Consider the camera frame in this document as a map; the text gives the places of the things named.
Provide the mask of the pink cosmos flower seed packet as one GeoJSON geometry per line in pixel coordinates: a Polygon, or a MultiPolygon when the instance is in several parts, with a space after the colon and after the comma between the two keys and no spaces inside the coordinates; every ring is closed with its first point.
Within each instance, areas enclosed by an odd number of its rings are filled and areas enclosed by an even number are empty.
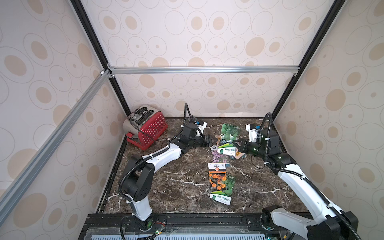
{"type": "Polygon", "coordinates": [[[228,155],[223,155],[218,151],[217,146],[211,147],[211,153],[212,153],[212,163],[224,163],[226,165],[226,168],[229,168],[231,165],[229,163],[230,157],[228,155]]]}

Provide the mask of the green fruit seed packet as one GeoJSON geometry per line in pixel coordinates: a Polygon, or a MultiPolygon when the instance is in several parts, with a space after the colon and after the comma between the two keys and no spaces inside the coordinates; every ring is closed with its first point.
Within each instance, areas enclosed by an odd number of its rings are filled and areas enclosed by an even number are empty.
{"type": "Polygon", "coordinates": [[[240,128],[231,124],[223,124],[218,143],[218,153],[221,155],[233,156],[237,154],[237,148],[233,141],[237,140],[240,128]]]}
{"type": "Polygon", "coordinates": [[[232,175],[227,175],[227,176],[228,176],[227,183],[228,183],[229,189],[226,191],[226,194],[220,195],[220,194],[214,194],[211,192],[210,193],[210,199],[212,199],[218,203],[229,206],[231,204],[231,201],[232,201],[233,189],[234,189],[234,186],[236,183],[236,179],[232,175]]]}

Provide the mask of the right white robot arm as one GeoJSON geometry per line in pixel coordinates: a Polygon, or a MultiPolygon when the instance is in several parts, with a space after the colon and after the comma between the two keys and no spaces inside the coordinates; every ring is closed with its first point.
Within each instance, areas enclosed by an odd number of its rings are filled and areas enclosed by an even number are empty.
{"type": "Polygon", "coordinates": [[[263,209],[261,223],[265,230],[282,227],[305,240],[359,240],[359,220],[326,197],[306,177],[297,162],[279,147],[280,137],[272,130],[250,124],[248,140],[236,140],[241,153],[259,157],[275,175],[283,180],[304,203],[312,218],[305,218],[273,205],[263,209]]]}

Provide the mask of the pink illustrated sunflower seed packet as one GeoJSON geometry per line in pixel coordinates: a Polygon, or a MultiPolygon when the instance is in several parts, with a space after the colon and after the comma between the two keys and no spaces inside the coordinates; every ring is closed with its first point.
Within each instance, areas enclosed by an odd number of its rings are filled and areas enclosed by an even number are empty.
{"type": "Polygon", "coordinates": [[[241,153],[241,152],[236,151],[235,159],[238,160],[238,159],[242,158],[244,155],[245,155],[244,153],[241,153]]]}

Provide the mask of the orange marigold seed packet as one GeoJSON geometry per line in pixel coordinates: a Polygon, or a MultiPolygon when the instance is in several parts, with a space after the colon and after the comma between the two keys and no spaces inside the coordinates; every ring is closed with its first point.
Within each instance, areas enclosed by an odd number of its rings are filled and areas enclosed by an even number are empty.
{"type": "Polygon", "coordinates": [[[209,185],[214,194],[225,195],[229,189],[225,163],[208,163],[209,185]]]}

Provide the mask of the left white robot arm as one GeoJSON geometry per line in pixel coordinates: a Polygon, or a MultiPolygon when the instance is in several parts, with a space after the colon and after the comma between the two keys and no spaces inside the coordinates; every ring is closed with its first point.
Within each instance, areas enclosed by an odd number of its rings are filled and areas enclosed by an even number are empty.
{"type": "Polygon", "coordinates": [[[191,149],[208,148],[216,144],[214,136],[203,134],[206,127],[207,123],[203,121],[186,123],[180,134],[168,140],[164,148],[143,157],[133,156],[127,163],[119,180],[118,193],[129,202],[136,220],[145,228],[153,219],[148,194],[156,171],[191,149]]]}

